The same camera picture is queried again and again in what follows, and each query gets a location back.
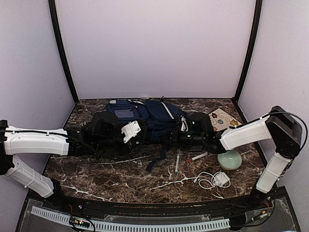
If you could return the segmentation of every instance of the white cord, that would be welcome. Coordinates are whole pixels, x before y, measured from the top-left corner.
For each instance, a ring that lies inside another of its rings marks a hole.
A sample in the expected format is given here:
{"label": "white cord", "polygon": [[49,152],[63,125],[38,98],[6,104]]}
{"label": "white cord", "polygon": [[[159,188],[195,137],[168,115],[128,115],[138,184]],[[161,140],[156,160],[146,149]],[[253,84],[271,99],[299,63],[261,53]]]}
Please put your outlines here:
{"label": "white cord", "polygon": [[[214,187],[216,187],[216,186],[219,186],[219,185],[222,183],[222,181],[224,180],[223,172],[217,172],[217,173],[215,173],[214,175],[212,175],[212,174],[210,174],[210,173],[208,173],[208,172],[201,172],[201,173],[194,179],[193,183],[195,183],[195,182],[197,181],[197,179],[198,179],[202,174],[207,174],[207,175],[210,175],[210,176],[211,176],[211,180],[200,179],[200,180],[198,181],[198,185],[199,185],[202,189],[206,189],[206,190],[212,189],[212,188],[214,188]],[[206,187],[202,186],[202,185],[201,185],[201,182],[202,182],[202,181],[207,181],[207,182],[210,184],[211,187],[206,188]],[[228,188],[228,187],[230,187],[230,186],[231,186],[231,181],[228,180],[228,186],[221,186],[221,187],[222,187],[222,188]]]}

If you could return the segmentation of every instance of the marker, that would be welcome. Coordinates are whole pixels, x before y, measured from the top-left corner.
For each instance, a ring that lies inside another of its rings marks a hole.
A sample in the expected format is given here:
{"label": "marker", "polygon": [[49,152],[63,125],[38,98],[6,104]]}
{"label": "marker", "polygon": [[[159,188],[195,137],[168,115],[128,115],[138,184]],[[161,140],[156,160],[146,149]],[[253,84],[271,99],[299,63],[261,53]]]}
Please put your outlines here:
{"label": "marker", "polygon": [[208,152],[205,152],[205,153],[203,153],[203,154],[201,154],[201,155],[198,155],[198,156],[193,157],[192,159],[188,159],[188,160],[187,160],[187,163],[190,163],[190,162],[192,162],[192,161],[194,161],[194,160],[196,160],[196,159],[202,158],[202,157],[206,156],[207,154],[208,154]]}
{"label": "marker", "polygon": [[178,153],[178,155],[177,155],[177,160],[176,160],[175,174],[178,173],[178,166],[179,166],[179,153]]}

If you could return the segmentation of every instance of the yellow flower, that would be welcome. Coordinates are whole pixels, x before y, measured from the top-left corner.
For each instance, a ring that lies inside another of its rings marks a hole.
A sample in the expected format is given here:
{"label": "yellow flower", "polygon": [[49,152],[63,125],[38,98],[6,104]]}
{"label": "yellow flower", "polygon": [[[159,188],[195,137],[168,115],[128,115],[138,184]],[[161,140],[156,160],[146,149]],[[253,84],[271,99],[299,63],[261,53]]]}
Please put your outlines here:
{"label": "yellow flower", "polygon": [[232,120],[232,121],[231,121],[231,125],[233,125],[233,126],[238,126],[238,122],[235,121],[235,120]]}

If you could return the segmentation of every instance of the perforated metal rail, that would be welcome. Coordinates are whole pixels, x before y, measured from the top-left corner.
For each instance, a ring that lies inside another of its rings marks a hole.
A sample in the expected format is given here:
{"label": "perforated metal rail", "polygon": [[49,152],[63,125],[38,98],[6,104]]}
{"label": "perforated metal rail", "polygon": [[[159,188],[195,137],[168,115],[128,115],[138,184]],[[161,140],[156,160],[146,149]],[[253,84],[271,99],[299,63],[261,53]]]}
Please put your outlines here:
{"label": "perforated metal rail", "polygon": [[[68,214],[57,213],[35,206],[32,207],[31,213],[41,218],[69,226],[70,216]],[[91,221],[95,224],[96,231],[98,232],[206,232],[230,228],[229,219],[179,225],[130,225],[98,220]]]}

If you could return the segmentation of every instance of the backpack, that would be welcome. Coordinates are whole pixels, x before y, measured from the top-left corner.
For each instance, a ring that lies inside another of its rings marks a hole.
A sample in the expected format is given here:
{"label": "backpack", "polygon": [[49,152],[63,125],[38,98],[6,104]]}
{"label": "backpack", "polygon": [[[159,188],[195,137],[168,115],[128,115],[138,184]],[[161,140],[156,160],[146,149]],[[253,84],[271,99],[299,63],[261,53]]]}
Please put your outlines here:
{"label": "backpack", "polygon": [[176,129],[188,131],[187,113],[176,106],[154,100],[111,100],[106,105],[106,110],[118,117],[118,123],[127,124],[137,119],[147,124],[145,137],[146,143],[162,143],[159,158],[153,159],[147,166],[146,171],[150,172],[154,164],[166,157],[168,143],[165,138]]}

